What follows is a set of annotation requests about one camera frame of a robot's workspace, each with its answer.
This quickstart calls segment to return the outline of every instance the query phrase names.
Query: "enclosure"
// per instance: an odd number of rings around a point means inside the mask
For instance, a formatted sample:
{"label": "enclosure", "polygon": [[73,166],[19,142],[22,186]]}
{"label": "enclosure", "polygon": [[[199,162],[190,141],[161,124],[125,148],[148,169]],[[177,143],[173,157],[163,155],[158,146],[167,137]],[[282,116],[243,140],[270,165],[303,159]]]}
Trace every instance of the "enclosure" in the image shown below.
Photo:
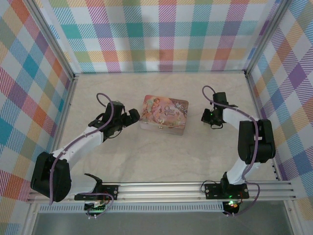
{"label": "enclosure", "polygon": [[[103,226],[111,234],[129,228],[128,234],[159,234],[160,226],[166,234],[312,234],[311,0],[0,5],[1,234],[90,233]],[[238,159],[238,130],[201,122],[211,107],[201,93],[205,85],[273,128],[275,158],[247,177],[260,184],[260,198],[236,218],[224,216],[222,201],[206,200],[200,191],[202,182],[219,181]],[[147,94],[184,99],[189,107],[182,136],[135,123],[76,164],[72,175],[90,173],[119,185],[112,209],[92,221],[73,197],[49,207],[30,180],[40,153],[71,142],[104,112],[99,92],[126,111],[141,112]],[[255,186],[248,189],[244,208],[257,193]],[[256,216],[258,222],[251,219]],[[226,223],[234,229],[225,230]]]}

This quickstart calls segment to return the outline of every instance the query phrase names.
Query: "wire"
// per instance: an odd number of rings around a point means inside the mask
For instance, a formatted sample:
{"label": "wire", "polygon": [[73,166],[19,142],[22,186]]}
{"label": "wire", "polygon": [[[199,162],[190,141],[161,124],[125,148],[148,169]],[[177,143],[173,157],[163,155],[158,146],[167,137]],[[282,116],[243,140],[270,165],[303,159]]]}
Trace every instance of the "wire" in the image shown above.
{"label": "wire", "polygon": [[119,131],[119,133],[116,135],[116,136],[113,136],[113,137],[108,137],[108,139],[114,139],[115,137],[118,137],[119,134],[121,134],[122,130]]}
{"label": "wire", "polygon": [[[112,204],[113,204],[113,202],[114,202],[114,197],[113,197],[111,194],[105,193],[105,192],[81,192],[81,193],[79,193],[79,194],[92,195],[92,196],[94,196],[94,195],[104,195],[104,196],[108,196],[108,197],[110,197],[110,198],[112,199],[112,201],[111,201],[111,203],[109,204],[109,206],[108,206],[103,212],[101,212],[101,213],[98,214],[97,216],[94,216],[95,219],[98,218],[98,217],[100,217],[100,216],[102,216],[102,215],[104,215],[104,213],[107,212],[107,210],[109,210],[109,209],[111,208],[111,206],[112,206]],[[89,213],[89,211],[90,211],[90,208],[87,210],[88,219],[92,218],[92,216],[91,216],[91,214]]]}
{"label": "wire", "polygon": [[202,185],[201,185],[201,187],[200,187],[200,191],[201,191],[201,192],[205,193],[205,191],[202,190],[202,187],[203,187],[204,183],[205,183],[205,182],[208,182],[208,181],[213,182],[213,183],[215,183],[215,184],[218,184],[218,183],[216,183],[216,182],[213,181],[213,180],[206,180],[206,181],[204,181],[204,182],[202,183]]}
{"label": "wire", "polygon": [[53,173],[54,173],[54,168],[55,168],[55,165],[57,163],[57,161],[60,159],[60,157],[62,157],[64,154],[66,154],[66,152],[69,150],[69,148],[71,148],[74,144],[76,144],[78,141],[80,141],[82,138],[86,138],[96,132],[98,132],[99,130],[101,130],[102,128],[106,127],[112,120],[113,118],[113,114],[114,114],[114,106],[113,106],[113,103],[111,101],[111,99],[104,93],[98,93],[96,95],[96,98],[98,100],[98,102],[106,107],[100,100],[99,100],[99,95],[103,95],[105,98],[107,98],[111,104],[111,115],[110,115],[110,118],[109,120],[103,124],[102,126],[100,126],[98,129],[94,130],[94,131],[91,131],[85,135],[81,135],[80,137],[78,137],[77,139],[73,140],[68,146],[65,147],[65,149],[57,156],[57,158],[54,160],[53,164],[52,164],[52,167],[51,167],[51,170],[50,170],[50,176],[49,176],[49,190],[50,190],[50,200],[49,200],[49,205],[51,206],[52,203],[53,203]]}
{"label": "wire", "polygon": [[245,176],[247,175],[247,173],[252,169],[253,164],[254,164],[254,162],[255,162],[255,160],[256,160],[257,152],[258,152],[258,144],[259,144],[259,141],[258,141],[258,139],[259,139],[259,128],[258,128],[258,124],[257,124],[256,120],[255,120],[252,116],[250,116],[249,114],[245,113],[244,111],[241,111],[241,110],[238,109],[238,108],[234,108],[234,107],[231,107],[231,106],[228,106],[228,105],[219,104],[219,103],[214,102],[213,100],[211,100],[211,99],[210,99],[209,97],[207,97],[206,94],[204,93],[204,89],[205,89],[205,88],[210,88],[214,93],[215,93],[215,91],[214,91],[214,89],[213,89],[212,87],[210,87],[210,86],[204,86],[204,87],[202,88],[202,94],[203,94],[203,96],[204,96],[208,101],[210,101],[210,103],[215,104],[215,105],[218,105],[218,106],[221,106],[221,107],[224,107],[224,108],[228,108],[228,109],[232,109],[232,110],[237,111],[238,113],[240,113],[240,114],[244,115],[245,117],[247,117],[248,119],[250,119],[250,120],[253,122],[254,127],[255,127],[255,144],[254,144],[254,151],[253,151],[252,160],[251,160],[251,163],[250,163],[249,167],[243,171],[243,174],[242,174],[241,178],[244,180],[244,182],[245,182],[246,184],[249,184],[249,185],[256,185],[256,186],[258,187],[258,192],[257,192],[257,195],[256,195],[256,197],[254,198],[253,202],[251,202],[251,204],[250,204],[247,208],[245,208],[243,211],[241,211],[241,212],[239,212],[239,213],[237,213],[237,214],[232,214],[233,216],[238,216],[238,215],[243,214],[243,213],[246,212],[247,210],[249,210],[251,207],[253,207],[253,205],[255,204],[256,200],[258,200],[259,195],[260,195],[260,191],[261,191],[260,186],[259,186],[257,183],[247,182],[247,181],[246,181],[246,178],[245,178]]}

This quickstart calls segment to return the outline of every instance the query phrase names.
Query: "white floor surface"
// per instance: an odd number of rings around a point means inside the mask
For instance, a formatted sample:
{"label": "white floor surface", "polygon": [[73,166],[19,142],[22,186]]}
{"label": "white floor surface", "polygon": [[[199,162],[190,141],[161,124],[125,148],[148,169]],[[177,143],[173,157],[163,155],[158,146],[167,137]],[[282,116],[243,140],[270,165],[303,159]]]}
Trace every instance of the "white floor surface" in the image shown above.
{"label": "white floor surface", "polygon": [[[121,101],[126,110],[141,110],[147,94],[189,101],[183,136],[142,130],[139,123],[125,128],[76,164],[71,175],[90,173],[104,182],[219,181],[238,159],[238,131],[225,124],[212,130],[201,122],[209,102],[204,85],[226,92],[230,104],[256,116],[242,73],[122,73],[81,75],[78,78],[61,146],[81,134],[88,123],[105,111],[96,100],[105,93]],[[271,161],[262,164],[250,180],[275,180]]]}

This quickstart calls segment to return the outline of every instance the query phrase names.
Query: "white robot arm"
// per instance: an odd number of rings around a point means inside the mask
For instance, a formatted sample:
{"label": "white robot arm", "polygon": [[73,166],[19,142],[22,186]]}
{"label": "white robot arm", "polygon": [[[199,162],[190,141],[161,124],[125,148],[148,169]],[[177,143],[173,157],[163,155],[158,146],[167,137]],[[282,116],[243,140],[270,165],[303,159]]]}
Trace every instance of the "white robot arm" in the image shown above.
{"label": "white robot arm", "polygon": [[49,179],[50,172],[53,171],[53,201],[62,201],[68,194],[94,192],[96,185],[100,185],[102,180],[90,174],[71,177],[71,169],[96,146],[110,139],[115,132],[120,132],[123,128],[136,123],[140,118],[136,109],[129,110],[129,115],[127,115],[122,103],[113,101],[112,104],[113,109],[109,103],[106,112],[89,123],[85,131],[75,140],[84,137],[75,141],[75,144],[72,142],[71,146],[67,144],[51,154],[43,152],[37,157],[30,185],[33,190],[50,197]]}

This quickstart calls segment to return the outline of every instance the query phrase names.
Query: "white arm segment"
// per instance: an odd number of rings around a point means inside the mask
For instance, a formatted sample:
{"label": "white arm segment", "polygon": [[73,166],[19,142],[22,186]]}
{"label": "white arm segment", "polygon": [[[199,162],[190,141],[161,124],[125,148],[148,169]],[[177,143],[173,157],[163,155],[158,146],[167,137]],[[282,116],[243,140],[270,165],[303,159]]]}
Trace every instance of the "white arm segment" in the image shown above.
{"label": "white arm segment", "polygon": [[72,186],[70,187],[68,195],[92,192],[97,183],[94,178],[88,175],[74,175],[71,177],[71,180]]}
{"label": "white arm segment", "polygon": [[[224,109],[223,110],[223,120],[226,123],[231,124],[233,127],[235,127],[237,130],[239,130],[239,123],[240,121],[251,121],[246,116],[242,115],[241,113],[238,113],[235,110],[232,109]],[[250,175],[255,169],[258,169],[261,163],[255,163],[253,164],[252,169],[249,171],[248,174],[246,174],[246,177]],[[232,185],[240,185],[244,183],[244,180],[242,179],[243,171],[248,168],[249,165],[246,165],[244,161],[242,161],[240,158],[237,159],[235,165],[227,172],[227,179],[230,184]]]}
{"label": "white arm segment", "polygon": [[[91,131],[96,130],[95,127],[87,127],[85,131],[79,135],[85,135]],[[76,144],[74,144],[69,150],[62,156],[60,157],[60,160],[66,159],[68,164],[69,164],[69,169],[72,170],[73,166],[87,153],[89,153],[91,150],[93,150],[96,146],[102,144],[103,141],[103,133],[98,131],[90,136],[87,136],[85,138],[82,138],[79,140]],[[54,157],[57,157],[60,152],[65,149],[65,147],[62,147],[58,150],[55,150],[52,152]]]}

